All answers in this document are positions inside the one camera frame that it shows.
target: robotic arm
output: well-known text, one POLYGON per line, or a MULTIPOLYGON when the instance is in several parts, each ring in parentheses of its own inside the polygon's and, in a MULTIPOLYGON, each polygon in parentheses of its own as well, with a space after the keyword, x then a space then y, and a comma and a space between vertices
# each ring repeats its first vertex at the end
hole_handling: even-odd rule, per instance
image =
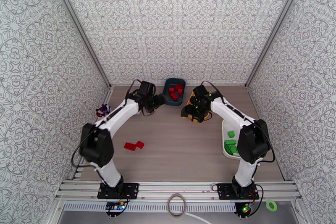
POLYGON ((151 115, 166 101, 164 95, 155 95, 154 84, 142 81, 140 88, 131 93, 128 91, 123 102, 108 116, 95 124, 84 125, 79 153, 90 162, 91 166, 95 167, 103 182, 111 191, 114 191, 116 198, 120 197, 123 190, 123 178, 112 159, 114 134, 139 111, 142 111, 143 114, 145 111, 151 115))
POLYGON ((209 93, 203 85, 196 87, 193 94, 181 111, 181 117, 190 117, 198 123, 206 120, 212 111, 221 116, 228 131, 239 134, 237 149, 241 157, 238 171, 232 179, 232 189, 236 197, 251 191, 254 187, 253 176, 258 163, 271 149, 268 141, 266 123, 254 120, 234 108, 216 89, 209 93))

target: gray patterned wall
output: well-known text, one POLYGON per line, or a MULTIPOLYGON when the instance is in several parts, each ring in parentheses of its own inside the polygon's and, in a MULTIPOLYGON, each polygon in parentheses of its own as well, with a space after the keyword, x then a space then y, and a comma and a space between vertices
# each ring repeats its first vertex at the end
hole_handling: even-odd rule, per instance
POLYGON ((249 88, 314 223, 336 223, 336 0, 297 0, 249 88))
POLYGON ((284 0, 71 0, 114 84, 245 83, 284 0))
POLYGON ((0 0, 0 223, 44 223, 107 87, 60 0, 0 0))

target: teal container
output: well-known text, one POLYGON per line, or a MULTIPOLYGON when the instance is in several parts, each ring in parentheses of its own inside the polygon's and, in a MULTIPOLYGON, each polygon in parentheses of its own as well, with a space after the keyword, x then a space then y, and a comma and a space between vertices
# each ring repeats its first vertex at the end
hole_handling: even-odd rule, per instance
POLYGON ((168 101, 166 102, 167 105, 171 106, 179 106, 182 104, 183 97, 184 97, 184 90, 186 87, 186 82, 183 79, 177 78, 170 78, 165 81, 165 87, 163 88, 163 94, 167 97, 168 101), (178 95, 178 100, 174 101, 173 98, 169 95, 168 89, 170 87, 174 87, 176 85, 182 84, 183 85, 183 93, 181 96, 178 95))

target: green block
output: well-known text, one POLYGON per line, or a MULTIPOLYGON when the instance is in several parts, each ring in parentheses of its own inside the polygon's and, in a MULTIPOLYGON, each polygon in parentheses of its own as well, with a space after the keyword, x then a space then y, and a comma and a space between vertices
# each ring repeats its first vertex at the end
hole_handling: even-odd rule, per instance
POLYGON ((229 155, 233 155, 233 153, 231 151, 231 148, 228 145, 225 144, 224 149, 225 149, 226 153, 228 153, 229 155))
POLYGON ((235 137, 234 131, 228 132, 228 137, 229 138, 234 138, 235 137))
POLYGON ((230 150, 231 150, 232 153, 238 153, 238 149, 237 149, 236 146, 231 146, 230 150))
POLYGON ((224 145, 228 145, 228 146, 234 146, 237 144, 236 140, 225 140, 224 141, 224 145))

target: white tray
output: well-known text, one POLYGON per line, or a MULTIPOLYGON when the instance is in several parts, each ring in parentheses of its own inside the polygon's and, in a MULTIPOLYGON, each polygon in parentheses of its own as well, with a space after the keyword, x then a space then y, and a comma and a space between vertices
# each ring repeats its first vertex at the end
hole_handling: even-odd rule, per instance
POLYGON ((234 130, 234 134, 235 134, 235 137, 234 138, 229 138, 228 136, 228 132, 229 131, 232 131, 232 127, 227 123, 225 122, 225 120, 223 120, 222 122, 222 149, 223 149, 223 154, 224 156, 226 156, 227 158, 231 158, 231 159, 236 159, 236 160, 239 160, 240 159, 240 156, 238 153, 234 153, 234 155, 229 155, 226 151, 225 151, 225 148, 224 148, 224 141, 226 140, 236 140, 238 142, 238 136, 239 136, 239 132, 240 131, 236 131, 234 130))

